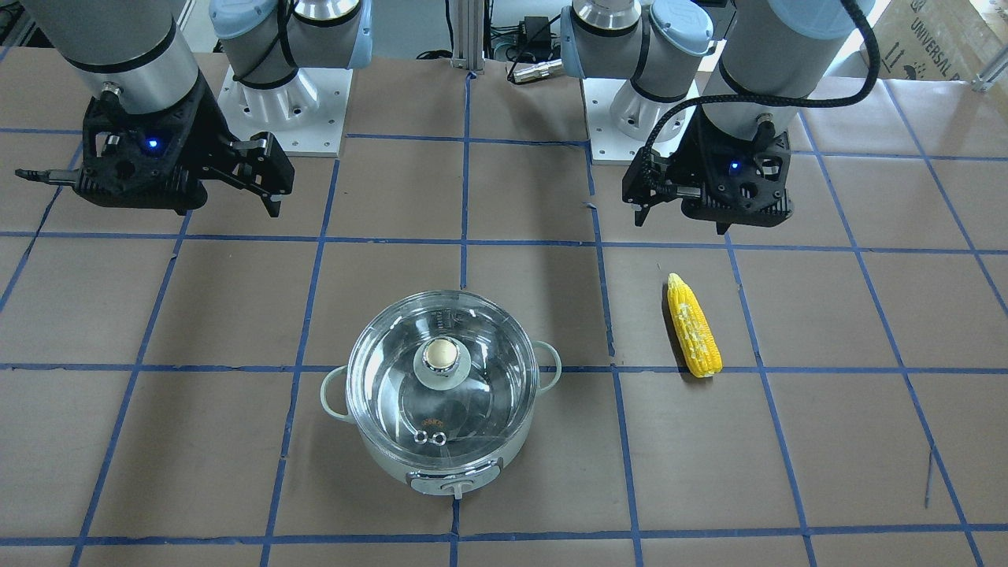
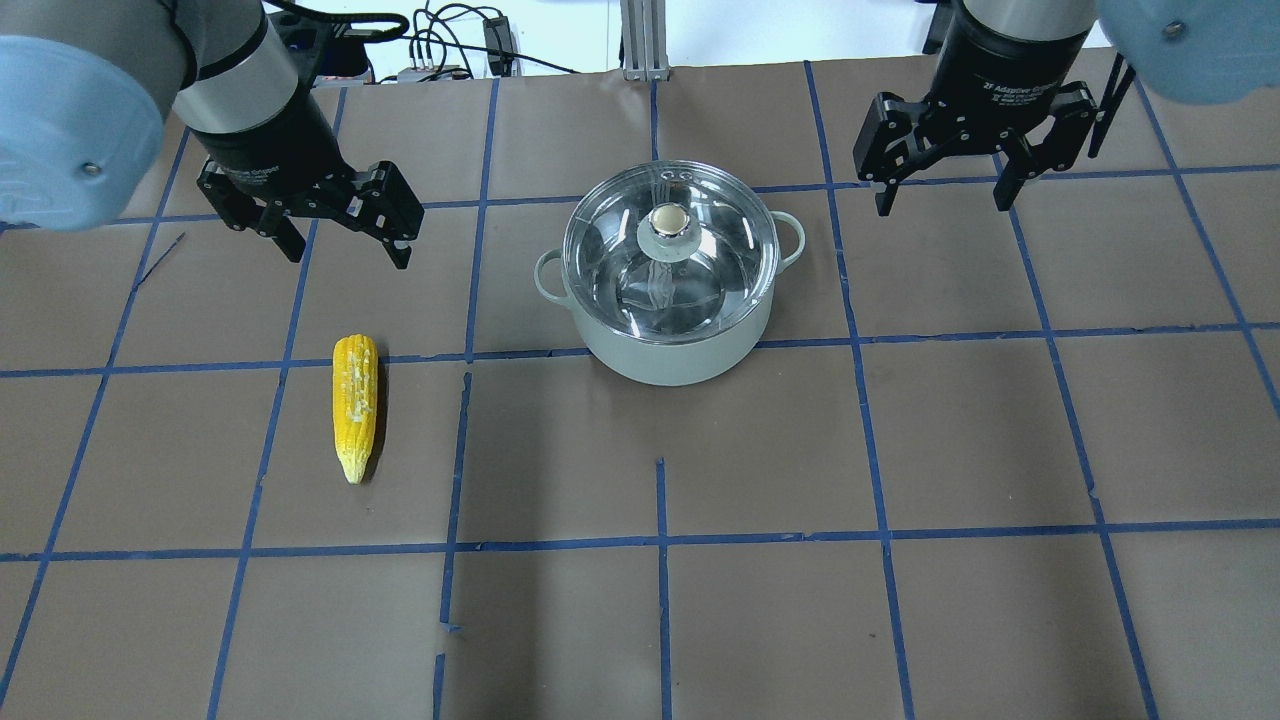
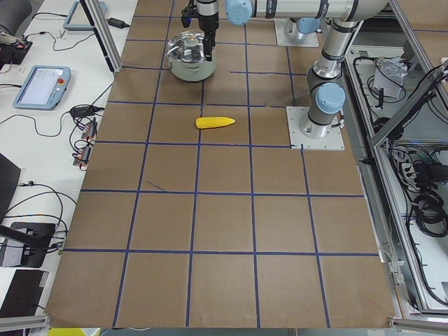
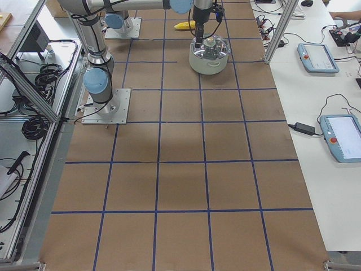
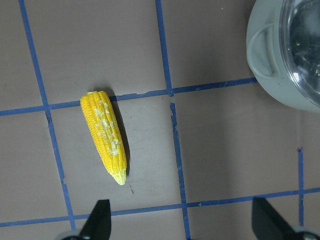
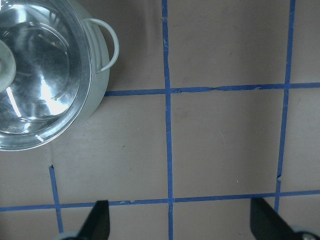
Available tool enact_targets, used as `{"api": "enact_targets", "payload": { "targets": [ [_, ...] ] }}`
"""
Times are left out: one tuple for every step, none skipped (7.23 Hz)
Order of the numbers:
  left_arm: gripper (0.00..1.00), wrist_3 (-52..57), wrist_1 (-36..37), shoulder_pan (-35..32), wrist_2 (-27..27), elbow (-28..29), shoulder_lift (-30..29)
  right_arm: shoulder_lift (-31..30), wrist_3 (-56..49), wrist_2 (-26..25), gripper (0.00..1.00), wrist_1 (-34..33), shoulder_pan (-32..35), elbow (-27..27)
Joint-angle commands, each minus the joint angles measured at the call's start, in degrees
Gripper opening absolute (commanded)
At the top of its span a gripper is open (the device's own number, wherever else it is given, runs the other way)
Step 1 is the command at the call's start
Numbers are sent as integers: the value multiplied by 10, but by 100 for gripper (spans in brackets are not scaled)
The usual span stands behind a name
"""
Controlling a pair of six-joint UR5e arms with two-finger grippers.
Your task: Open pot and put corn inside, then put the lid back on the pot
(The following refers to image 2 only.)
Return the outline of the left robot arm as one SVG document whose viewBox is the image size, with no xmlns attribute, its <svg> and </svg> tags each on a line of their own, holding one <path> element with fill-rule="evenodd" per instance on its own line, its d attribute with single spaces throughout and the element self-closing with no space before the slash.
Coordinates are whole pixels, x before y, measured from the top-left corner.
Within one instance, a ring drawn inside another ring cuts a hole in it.
<svg viewBox="0 0 1280 720">
<path fill-rule="evenodd" d="M 305 255 L 296 218 L 378 241 L 406 269 L 424 210 L 392 161 L 356 170 L 312 95 L 334 47 L 402 37 L 390 12 L 292 1 L 5 1 L 1 215 L 87 231 L 122 217 L 177 115 L 198 191 L 232 231 Z"/>
</svg>

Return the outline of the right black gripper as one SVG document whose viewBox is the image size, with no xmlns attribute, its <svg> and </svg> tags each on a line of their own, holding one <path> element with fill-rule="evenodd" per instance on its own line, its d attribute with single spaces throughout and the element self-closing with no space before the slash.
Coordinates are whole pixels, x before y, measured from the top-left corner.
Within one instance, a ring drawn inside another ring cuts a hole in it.
<svg viewBox="0 0 1280 720">
<path fill-rule="evenodd" d="M 1002 146 L 993 190 L 1000 211 L 1028 181 L 1074 167 L 1098 111 L 1085 82 L 1065 81 L 1085 36 L 1014 38 L 979 20 L 933 20 L 923 46 L 937 58 L 929 91 L 918 102 L 877 94 L 852 147 L 858 177 L 876 186 L 877 214 L 887 217 L 899 186 L 943 150 L 977 155 Z M 1047 119 L 1044 137 L 1029 142 Z"/>
</svg>

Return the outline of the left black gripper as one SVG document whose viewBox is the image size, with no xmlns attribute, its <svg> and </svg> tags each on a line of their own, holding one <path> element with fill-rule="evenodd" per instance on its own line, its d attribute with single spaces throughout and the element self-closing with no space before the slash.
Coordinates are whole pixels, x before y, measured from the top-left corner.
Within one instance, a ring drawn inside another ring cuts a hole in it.
<svg viewBox="0 0 1280 720">
<path fill-rule="evenodd" d="M 375 238 L 397 270 L 408 268 L 421 202 L 393 161 L 356 170 L 312 96 L 292 96 L 251 129 L 196 137 L 207 152 L 197 187 L 232 231 L 252 231 L 301 263 L 306 241 L 293 218 L 328 219 Z"/>
</svg>

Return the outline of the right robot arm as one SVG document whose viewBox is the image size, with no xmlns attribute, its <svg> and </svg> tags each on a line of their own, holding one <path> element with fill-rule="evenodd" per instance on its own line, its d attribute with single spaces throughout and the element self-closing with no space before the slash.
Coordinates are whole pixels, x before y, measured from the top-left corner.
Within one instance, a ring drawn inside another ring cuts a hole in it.
<svg viewBox="0 0 1280 720">
<path fill-rule="evenodd" d="M 1004 156 L 993 200 L 1096 158 L 1135 81 L 1189 105 L 1277 85 L 1275 1 L 938 1 L 925 36 L 931 87 L 870 102 L 858 177 L 891 213 L 900 184 L 947 158 Z"/>
</svg>

